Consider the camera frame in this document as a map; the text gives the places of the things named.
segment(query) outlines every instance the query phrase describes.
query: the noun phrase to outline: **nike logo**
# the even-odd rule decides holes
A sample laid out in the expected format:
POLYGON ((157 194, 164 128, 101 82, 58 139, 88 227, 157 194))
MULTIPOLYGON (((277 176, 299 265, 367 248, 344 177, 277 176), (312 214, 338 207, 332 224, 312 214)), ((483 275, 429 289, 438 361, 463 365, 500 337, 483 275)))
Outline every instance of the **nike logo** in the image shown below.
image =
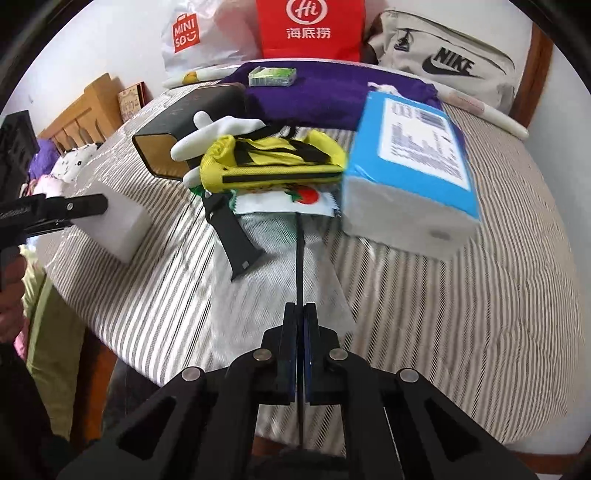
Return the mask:
POLYGON ((437 75, 456 75, 461 77, 473 77, 482 78, 478 75, 473 75, 470 70, 474 66, 474 62, 462 57, 459 53, 441 48, 436 55, 430 55, 423 61, 423 70, 427 73, 437 75), (449 67, 438 67, 433 64, 433 61, 441 63, 442 65, 449 67))

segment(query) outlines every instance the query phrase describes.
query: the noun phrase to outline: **beige bag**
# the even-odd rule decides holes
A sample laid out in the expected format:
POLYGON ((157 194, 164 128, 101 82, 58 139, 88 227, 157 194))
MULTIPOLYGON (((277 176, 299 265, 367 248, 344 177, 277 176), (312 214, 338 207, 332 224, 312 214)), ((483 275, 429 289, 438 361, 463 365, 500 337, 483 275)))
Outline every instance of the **beige bag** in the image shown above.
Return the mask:
POLYGON ((369 44, 381 66, 448 85, 509 112, 515 65, 506 54, 416 15, 386 10, 379 22, 382 32, 369 44))

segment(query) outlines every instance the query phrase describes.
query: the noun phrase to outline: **colorful packaging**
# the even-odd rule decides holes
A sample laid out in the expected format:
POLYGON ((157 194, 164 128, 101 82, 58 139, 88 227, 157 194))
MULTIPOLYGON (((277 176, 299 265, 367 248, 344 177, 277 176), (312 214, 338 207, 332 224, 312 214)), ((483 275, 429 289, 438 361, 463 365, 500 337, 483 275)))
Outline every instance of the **colorful packaging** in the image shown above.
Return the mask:
POLYGON ((248 74, 248 86, 289 87, 296 77, 296 69, 257 67, 248 74))
POLYGON ((339 207, 330 192, 307 185, 289 185, 280 189, 235 190, 230 208, 237 215, 247 213, 299 212, 305 215, 334 217, 339 207))

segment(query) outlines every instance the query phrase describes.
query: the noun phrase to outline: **metal screw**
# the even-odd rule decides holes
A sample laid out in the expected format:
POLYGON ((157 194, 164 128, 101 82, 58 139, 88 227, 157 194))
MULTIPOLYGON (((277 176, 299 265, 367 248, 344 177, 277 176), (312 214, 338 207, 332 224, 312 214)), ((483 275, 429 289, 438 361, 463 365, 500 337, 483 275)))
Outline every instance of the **metal screw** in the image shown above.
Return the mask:
POLYGON ((197 367, 187 367, 185 370, 183 370, 181 377, 183 377, 183 380, 187 382, 193 382, 201 377, 201 370, 199 370, 197 367))
POLYGON ((418 380, 418 373, 412 368, 405 368, 400 372, 400 380, 406 383, 415 383, 418 380))
POLYGON ((329 355, 332 360, 345 360, 349 356, 347 350, 343 350, 342 348, 333 348, 329 352, 329 355))
POLYGON ((255 360, 259 362, 265 362, 267 360, 270 360, 273 354, 270 350, 267 350, 266 348, 259 348, 258 350, 255 350, 252 356, 255 358, 255 360))

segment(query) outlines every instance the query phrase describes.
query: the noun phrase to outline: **blue box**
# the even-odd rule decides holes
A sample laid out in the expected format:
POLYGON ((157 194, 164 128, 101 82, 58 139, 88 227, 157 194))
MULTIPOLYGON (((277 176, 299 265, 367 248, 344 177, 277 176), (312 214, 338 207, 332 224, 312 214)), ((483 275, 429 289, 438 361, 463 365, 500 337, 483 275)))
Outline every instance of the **blue box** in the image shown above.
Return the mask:
POLYGON ((479 227, 463 144, 449 117, 371 92, 343 176, 343 229, 445 260, 479 227))

